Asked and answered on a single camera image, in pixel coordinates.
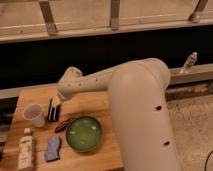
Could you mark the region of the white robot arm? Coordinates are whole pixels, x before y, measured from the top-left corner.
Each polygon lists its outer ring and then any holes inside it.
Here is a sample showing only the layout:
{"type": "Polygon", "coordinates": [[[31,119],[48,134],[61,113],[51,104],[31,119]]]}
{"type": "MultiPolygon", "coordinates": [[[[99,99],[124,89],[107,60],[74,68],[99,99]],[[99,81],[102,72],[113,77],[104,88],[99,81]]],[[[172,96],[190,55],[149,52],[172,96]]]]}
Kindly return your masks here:
{"type": "Polygon", "coordinates": [[[165,99],[171,74],[160,59],[129,61],[84,76],[69,67],[55,106],[81,92],[105,90],[125,171],[181,171],[165,99]]]}

